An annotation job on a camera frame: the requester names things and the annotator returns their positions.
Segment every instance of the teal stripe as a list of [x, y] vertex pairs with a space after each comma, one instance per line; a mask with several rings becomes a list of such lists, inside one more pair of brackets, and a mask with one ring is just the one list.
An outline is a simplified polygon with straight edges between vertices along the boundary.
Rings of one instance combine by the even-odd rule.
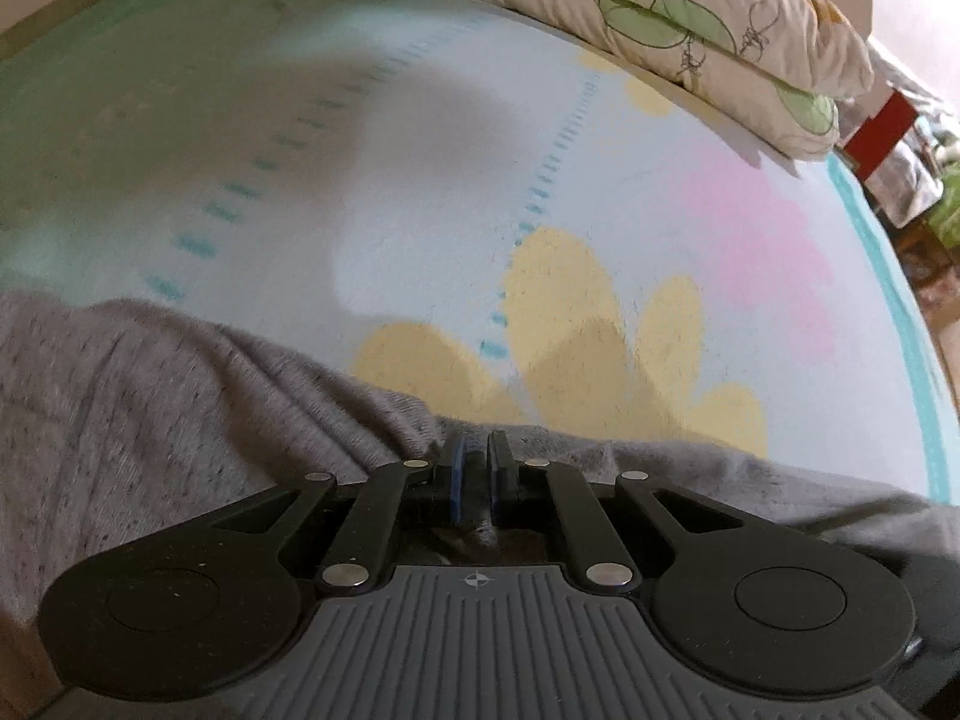
[[160, 295], [161, 298], [172, 300], [174, 303], [179, 303], [184, 299], [184, 291], [172, 281], [160, 278], [160, 276], [147, 276], [145, 281], [147, 282], [147, 286]]
[[208, 204], [203, 206], [203, 211], [212, 217], [222, 218], [222, 220], [229, 221], [230, 223], [240, 220], [240, 214], [237, 213], [237, 211], [224, 208], [224, 206], [218, 202], [208, 202]]
[[483, 357], [492, 357], [494, 360], [506, 360], [510, 357], [507, 347], [495, 341], [480, 341], [480, 354]]
[[238, 194], [241, 197], [248, 197], [251, 200], [256, 200], [260, 196], [258, 190], [251, 189], [245, 184], [238, 184], [236, 181], [224, 181], [220, 186], [227, 191], [232, 191], [234, 194]]
[[189, 233], [176, 239], [176, 247], [189, 251], [198, 257], [203, 257], [205, 260], [217, 255], [217, 248], [210, 241], [204, 238], [194, 238]]
[[316, 119], [307, 119], [305, 116], [301, 116], [296, 120], [301, 124], [306, 124], [308, 127], [313, 127], [314, 129], [326, 129], [326, 124], [323, 122], [318, 122]]
[[917, 327], [904, 305], [901, 294], [896, 289], [894, 277], [890, 271], [887, 258], [883, 255], [880, 240], [875, 231], [867, 225], [863, 217], [861, 203], [853, 191], [853, 187], [844, 175], [843, 166], [836, 155], [827, 158], [827, 172], [834, 188], [843, 200], [847, 215], [853, 223], [867, 259], [874, 269], [877, 282], [880, 284], [883, 297], [887, 301], [887, 308], [894, 320], [896, 334], [899, 336], [901, 351], [904, 353], [907, 378], [910, 380], [910, 389], [913, 391], [913, 402], [917, 409], [917, 419], [920, 423], [920, 436], [923, 439], [923, 454], [926, 456], [926, 478], [929, 485], [929, 496], [939, 503], [950, 502], [949, 471], [947, 470], [947, 453], [944, 451], [943, 435], [940, 420], [937, 416], [937, 402], [933, 392], [930, 376], [926, 370], [925, 356], [917, 338]]

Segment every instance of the green leaf pattern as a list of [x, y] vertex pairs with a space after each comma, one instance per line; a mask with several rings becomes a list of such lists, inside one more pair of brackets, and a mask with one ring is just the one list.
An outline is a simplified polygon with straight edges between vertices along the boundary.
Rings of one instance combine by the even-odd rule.
[[669, 23], [663, 16], [626, 0], [598, 0], [607, 25], [624, 37], [652, 49], [672, 49], [680, 45], [686, 31]]
[[650, 9], [725, 52], [736, 53], [731, 31], [712, 10], [693, 0], [654, 0]]
[[782, 81], [774, 79], [776, 94], [797, 124], [814, 135], [826, 135], [833, 129], [837, 117], [837, 106], [833, 100], [823, 95], [811, 95], [801, 92]]

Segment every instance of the light blue bed sheet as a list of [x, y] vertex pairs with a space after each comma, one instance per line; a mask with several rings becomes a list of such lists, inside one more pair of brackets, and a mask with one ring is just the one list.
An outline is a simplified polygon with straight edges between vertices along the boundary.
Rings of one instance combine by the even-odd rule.
[[838, 161], [462, 0], [106, 0], [0, 65], [0, 278], [261, 333], [461, 418], [960, 496]]

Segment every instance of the gray fabric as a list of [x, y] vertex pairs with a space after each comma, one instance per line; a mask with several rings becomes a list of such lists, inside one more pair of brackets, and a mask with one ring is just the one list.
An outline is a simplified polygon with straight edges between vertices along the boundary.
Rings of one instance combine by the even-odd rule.
[[[0, 394], [3, 720], [56, 691], [32, 620], [74, 562], [307, 471], [362, 480], [452, 424], [243, 332], [140, 302], [71, 309], [22, 293], [0, 295]], [[477, 442], [488, 431], [461, 427]], [[884, 485], [715, 446], [507, 430], [518, 456], [567, 461], [592, 480], [645, 469], [823, 538], [960, 555], [957, 509]]]

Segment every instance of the ribbed rubber surface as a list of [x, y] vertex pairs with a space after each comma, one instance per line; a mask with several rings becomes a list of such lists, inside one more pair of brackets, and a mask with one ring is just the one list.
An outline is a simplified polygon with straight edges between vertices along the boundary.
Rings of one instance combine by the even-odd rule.
[[327, 601], [284, 658], [180, 704], [72, 690], [42, 720], [908, 720], [879, 688], [779, 702], [714, 685], [659, 645], [626, 600], [558, 567], [401, 566]]

